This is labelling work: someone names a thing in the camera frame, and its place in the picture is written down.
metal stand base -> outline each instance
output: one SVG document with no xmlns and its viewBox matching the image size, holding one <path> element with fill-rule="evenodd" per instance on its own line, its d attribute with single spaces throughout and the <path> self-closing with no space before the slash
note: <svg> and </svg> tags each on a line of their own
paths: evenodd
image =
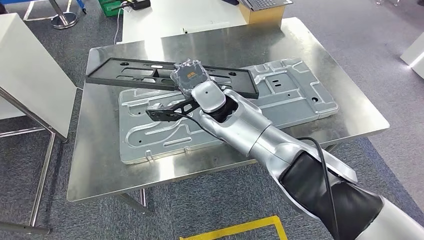
<svg viewBox="0 0 424 240">
<path fill-rule="evenodd" d="M 141 214 L 144 214 L 146 216 L 153 216 L 153 212 L 150 211 L 147 207 L 146 207 L 146 199 L 145 199 L 145 195 L 144 195 L 144 189 L 141 190 L 141 203 L 140 204 L 138 201 L 136 201 L 134 198 L 132 198 L 130 195 L 126 194 L 126 193 L 122 193 L 117 195 L 117 197 L 119 199 L 121 199 L 124 203 L 130 205 L 132 208 L 134 208 L 136 211 L 140 212 Z"/>
<path fill-rule="evenodd" d="M 18 232 L 24 234 L 40 234 L 47 235 L 50 233 L 50 229 L 44 227 L 33 227 L 23 224 L 16 224 L 11 222 L 0 221 L 0 230 L 9 232 Z"/>
<path fill-rule="evenodd" d="M 78 17 L 73 12 L 64 12 L 62 15 L 57 14 L 50 21 L 55 29 L 67 29 L 77 24 L 77 22 Z"/>
</svg>

silver robot arm segment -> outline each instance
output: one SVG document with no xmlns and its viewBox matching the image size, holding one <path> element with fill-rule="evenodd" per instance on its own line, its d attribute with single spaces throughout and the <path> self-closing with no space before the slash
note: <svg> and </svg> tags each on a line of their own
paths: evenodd
<svg viewBox="0 0 424 240">
<path fill-rule="evenodd" d="M 199 123 L 264 166 L 288 203 L 321 220 L 342 240 L 424 240 L 424 228 L 383 196 L 358 186 L 353 169 L 323 151 L 333 192 L 338 232 L 332 226 L 328 193 L 317 149 L 271 125 L 260 108 L 213 81 L 191 95 L 200 105 Z"/>
</svg>

black mounting bracket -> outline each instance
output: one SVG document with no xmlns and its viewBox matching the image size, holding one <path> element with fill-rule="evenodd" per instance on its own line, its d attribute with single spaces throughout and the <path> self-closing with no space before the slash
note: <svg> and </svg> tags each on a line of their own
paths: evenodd
<svg viewBox="0 0 424 240">
<path fill-rule="evenodd" d="M 145 112 L 154 122 L 175 122 L 197 109 L 199 104 L 193 98 L 181 101 L 168 108 L 147 109 Z"/>
<path fill-rule="evenodd" d="M 178 91 L 170 75 L 174 62 L 147 61 L 111 57 L 87 74 L 86 83 L 129 88 Z M 218 85 L 230 88 L 248 99 L 257 99 L 259 91 L 252 73 L 246 69 L 203 66 Z"/>
</svg>

white table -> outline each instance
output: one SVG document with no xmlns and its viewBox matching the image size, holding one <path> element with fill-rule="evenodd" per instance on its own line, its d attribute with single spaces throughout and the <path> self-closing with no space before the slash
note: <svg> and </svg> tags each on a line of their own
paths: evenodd
<svg viewBox="0 0 424 240">
<path fill-rule="evenodd" d="M 424 32 L 412 43 L 400 58 L 424 79 Z"/>
<path fill-rule="evenodd" d="M 152 0 L 151 7 L 123 14 L 122 43 L 245 25 L 239 6 L 222 0 Z"/>
<path fill-rule="evenodd" d="M 0 75 L 0 119 L 25 113 L 40 125 L 2 132 L 0 138 L 50 132 L 29 224 L 0 221 L 0 230 L 48 234 L 35 225 L 53 144 L 56 136 L 67 140 L 77 88 L 16 13 L 0 15 Z"/>
</svg>

hole in metal panel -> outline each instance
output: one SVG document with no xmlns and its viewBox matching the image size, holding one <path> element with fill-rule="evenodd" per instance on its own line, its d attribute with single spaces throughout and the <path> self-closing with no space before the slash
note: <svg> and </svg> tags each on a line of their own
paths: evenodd
<svg viewBox="0 0 424 240">
<path fill-rule="evenodd" d="M 143 78 L 142 82 L 145 82 L 145 83 L 156 83 L 156 80 L 154 80 L 153 78 L 145 77 L 145 78 Z"/>
<path fill-rule="evenodd" d="M 174 81 L 171 79 L 162 79 L 160 82 L 166 85 L 174 85 Z"/>
<path fill-rule="evenodd" d="M 123 74 L 132 75 L 132 76 L 150 76 L 153 73 L 153 70 L 142 69 L 135 67 L 126 67 L 122 70 Z"/>
<path fill-rule="evenodd" d="M 172 73 L 171 69 L 156 69 L 156 71 L 153 74 L 153 77 L 169 79 L 171 77 L 171 73 Z"/>
<path fill-rule="evenodd" d="M 116 77 L 116 79 L 117 80 L 134 80 L 134 77 L 132 77 L 132 76 L 122 76 L 122 75 L 119 75 L 119 76 L 117 76 Z"/>
<path fill-rule="evenodd" d="M 192 105 L 191 104 L 187 104 L 187 105 L 184 106 L 184 112 L 187 112 L 190 109 L 192 109 Z"/>
</svg>

